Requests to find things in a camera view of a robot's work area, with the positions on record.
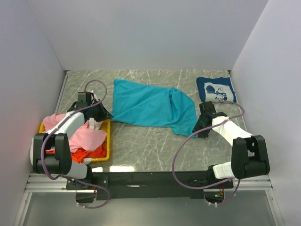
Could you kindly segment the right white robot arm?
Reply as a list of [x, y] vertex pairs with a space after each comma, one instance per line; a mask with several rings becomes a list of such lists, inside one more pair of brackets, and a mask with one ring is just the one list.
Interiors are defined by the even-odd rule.
[[210, 130], [221, 135], [232, 147], [231, 161], [214, 165], [206, 177], [207, 184], [217, 188], [226, 178], [245, 179], [270, 172], [266, 142], [261, 135], [252, 135], [236, 125], [225, 113], [201, 113], [193, 129], [206, 138]]

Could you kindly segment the teal t shirt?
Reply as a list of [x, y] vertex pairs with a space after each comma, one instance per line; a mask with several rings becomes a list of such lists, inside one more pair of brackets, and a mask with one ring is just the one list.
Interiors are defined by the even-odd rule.
[[175, 87], [144, 85], [115, 79], [113, 120], [140, 126], [170, 128], [174, 134], [190, 136], [197, 122], [193, 100]]

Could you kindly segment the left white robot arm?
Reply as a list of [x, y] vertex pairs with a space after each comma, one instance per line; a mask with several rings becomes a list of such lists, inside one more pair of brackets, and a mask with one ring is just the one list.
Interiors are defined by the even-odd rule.
[[68, 113], [53, 114], [42, 124], [45, 130], [34, 136], [31, 145], [31, 163], [35, 173], [76, 178], [83, 189], [93, 186], [92, 160], [109, 158], [109, 125], [112, 115], [96, 100], [77, 101]]

